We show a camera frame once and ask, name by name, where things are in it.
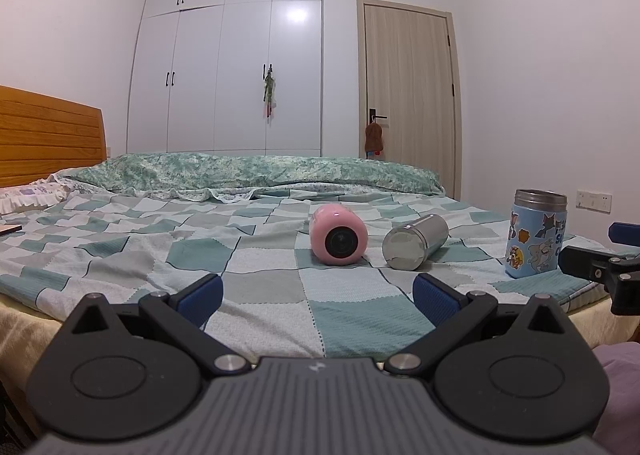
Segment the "blue cartoon steel cup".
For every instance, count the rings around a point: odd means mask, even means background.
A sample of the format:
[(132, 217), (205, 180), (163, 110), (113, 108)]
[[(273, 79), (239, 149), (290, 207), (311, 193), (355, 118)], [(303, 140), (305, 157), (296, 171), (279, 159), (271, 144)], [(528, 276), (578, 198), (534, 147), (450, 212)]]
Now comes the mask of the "blue cartoon steel cup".
[(555, 270), (562, 249), (566, 218), (565, 195), (518, 189), (510, 212), (506, 273), (514, 279), (521, 279)]

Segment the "silver steel cup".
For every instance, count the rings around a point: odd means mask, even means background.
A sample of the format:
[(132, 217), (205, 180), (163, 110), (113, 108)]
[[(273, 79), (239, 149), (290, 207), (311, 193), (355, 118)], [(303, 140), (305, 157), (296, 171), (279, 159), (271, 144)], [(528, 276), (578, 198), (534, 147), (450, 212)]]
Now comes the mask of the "silver steel cup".
[(445, 219), (428, 214), (390, 230), (383, 239), (383, 257), (392, 269), (414, 271), (446, 243), (448, 236)]

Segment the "pink cup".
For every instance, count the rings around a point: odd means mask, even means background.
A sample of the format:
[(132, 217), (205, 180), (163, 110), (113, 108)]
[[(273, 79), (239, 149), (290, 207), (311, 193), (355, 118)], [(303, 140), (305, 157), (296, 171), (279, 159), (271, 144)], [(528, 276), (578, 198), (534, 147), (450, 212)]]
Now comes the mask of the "pink cup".
[(327, 265), (358, 262), (368, 247), (364, 222), (342, 204), (321, 205), (309, 220), (309, 241), (314, 256)]

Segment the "checkered green bed sheet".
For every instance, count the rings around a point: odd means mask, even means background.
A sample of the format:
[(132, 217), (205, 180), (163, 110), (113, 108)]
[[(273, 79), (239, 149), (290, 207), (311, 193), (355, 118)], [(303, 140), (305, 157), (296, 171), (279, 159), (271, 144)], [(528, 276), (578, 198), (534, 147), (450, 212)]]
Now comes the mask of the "checkered green bed sheet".
[[(330, 201), (369, 232), (363, 257), (347, 267), (311, 251), (309, 219)], [(413, 273), (393, 269), (382, 253), (390, 230), (425, 215), (450, 227), (425, 269), (462, 293), (483, 290), (502, 303), (548, 293), (566, 311), (604, 296), (558, 271), (512, 279), (504, 268), (509, 221), (443, 196), (270, 193), (224, 204), (74, 193), (8, 217), (15, 232), (1, 241), (1, 362), (34, 363), (87, 293), (134, 303), (208, 273), (222, 277), (224, 302), (206, 329), (249, 359), (383, 359), (433, 327), (414, 305)]]

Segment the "green floral quilt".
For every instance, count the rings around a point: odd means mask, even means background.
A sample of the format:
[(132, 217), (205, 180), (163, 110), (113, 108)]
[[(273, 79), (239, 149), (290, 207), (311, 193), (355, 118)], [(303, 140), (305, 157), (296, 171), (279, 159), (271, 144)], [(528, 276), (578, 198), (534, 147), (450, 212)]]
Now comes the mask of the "green floral quilt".
[(51, 176), (75, 191), (224, 203), (254, 195), (311, 192), (400, 192), (444, 195), (428, 169), (356, 157), (125, 154)]

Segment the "purple floral pillow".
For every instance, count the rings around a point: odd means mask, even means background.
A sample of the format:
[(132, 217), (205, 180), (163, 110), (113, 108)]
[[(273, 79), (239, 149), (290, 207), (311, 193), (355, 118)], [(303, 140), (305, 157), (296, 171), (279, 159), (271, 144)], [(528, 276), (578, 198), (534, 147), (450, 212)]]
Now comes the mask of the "purple floral pillow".
[(42, 210), (64, 202), (70, 189), (58, 182), (37, 181), (26, 186), (10, 186), (0, 192), (0, 212), (2, 216)]

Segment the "pink phone on bed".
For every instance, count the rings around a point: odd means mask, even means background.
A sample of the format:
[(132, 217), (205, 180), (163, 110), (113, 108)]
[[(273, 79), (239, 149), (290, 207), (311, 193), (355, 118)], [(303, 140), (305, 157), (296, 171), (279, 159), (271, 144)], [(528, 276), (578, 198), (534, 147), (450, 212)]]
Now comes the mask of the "pink phone on bed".
[(21, 224), (2, 224), (2, 226), (0, 226), (0, 236), (8, 235), (21, 230)]

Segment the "wooden headboard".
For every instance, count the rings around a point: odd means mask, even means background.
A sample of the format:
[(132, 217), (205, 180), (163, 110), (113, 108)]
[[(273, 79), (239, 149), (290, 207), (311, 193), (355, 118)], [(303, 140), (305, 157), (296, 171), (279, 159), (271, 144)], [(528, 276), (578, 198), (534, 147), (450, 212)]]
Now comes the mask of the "wooden headboard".
[(39, 93), (2, 87), (0, 132), (4, 188), (107, 157), (100, 110)]

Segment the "beige wooden door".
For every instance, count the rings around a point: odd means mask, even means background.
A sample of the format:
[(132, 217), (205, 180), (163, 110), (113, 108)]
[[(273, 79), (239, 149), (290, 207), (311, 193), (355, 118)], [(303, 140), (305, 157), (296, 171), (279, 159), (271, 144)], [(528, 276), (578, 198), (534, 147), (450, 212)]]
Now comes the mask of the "beige wooden door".
[(454, 18), (390, 0), (357, 0), (359, 156), (369, 110), (387, 119), (378, 160), (425, 168), (461, 196), (462, 116)]

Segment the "green hanging ornament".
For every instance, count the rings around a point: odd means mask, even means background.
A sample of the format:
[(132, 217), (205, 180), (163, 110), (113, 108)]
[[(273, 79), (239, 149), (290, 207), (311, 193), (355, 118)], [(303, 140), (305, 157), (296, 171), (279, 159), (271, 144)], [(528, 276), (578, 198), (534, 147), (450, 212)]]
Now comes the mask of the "green hanging ornament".
[(274, 80), (274, 77), (273, 77), (273, 67), (269, 66), (266, 69), (265, 76), (264, 76), (264, 94), (262, 95), (262, 100), (264, 101), (265, 116), (267, 119), (270, 119), (272, 116), (275, 85), (276, 85), (276, 81)]

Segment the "white wardrobe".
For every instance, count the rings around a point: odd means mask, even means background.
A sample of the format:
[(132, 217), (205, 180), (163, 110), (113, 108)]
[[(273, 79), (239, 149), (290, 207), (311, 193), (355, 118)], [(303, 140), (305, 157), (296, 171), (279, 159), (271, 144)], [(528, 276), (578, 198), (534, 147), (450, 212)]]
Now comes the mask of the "white wardrobe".
[(321, 111), (322, 0), (145, 0), (127, 152), (318, 156)]

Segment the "white wall socket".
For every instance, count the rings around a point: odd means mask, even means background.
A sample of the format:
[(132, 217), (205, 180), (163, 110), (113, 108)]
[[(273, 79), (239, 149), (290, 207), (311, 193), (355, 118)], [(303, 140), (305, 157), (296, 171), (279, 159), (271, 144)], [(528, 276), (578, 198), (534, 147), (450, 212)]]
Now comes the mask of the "white wall socket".
[(596, 193), (578, 190), (576, 194), (576, 207), (591, 210), (592, 212), (602, 212), (610, 214), (612, 212), (613, 196), (611, 194)]

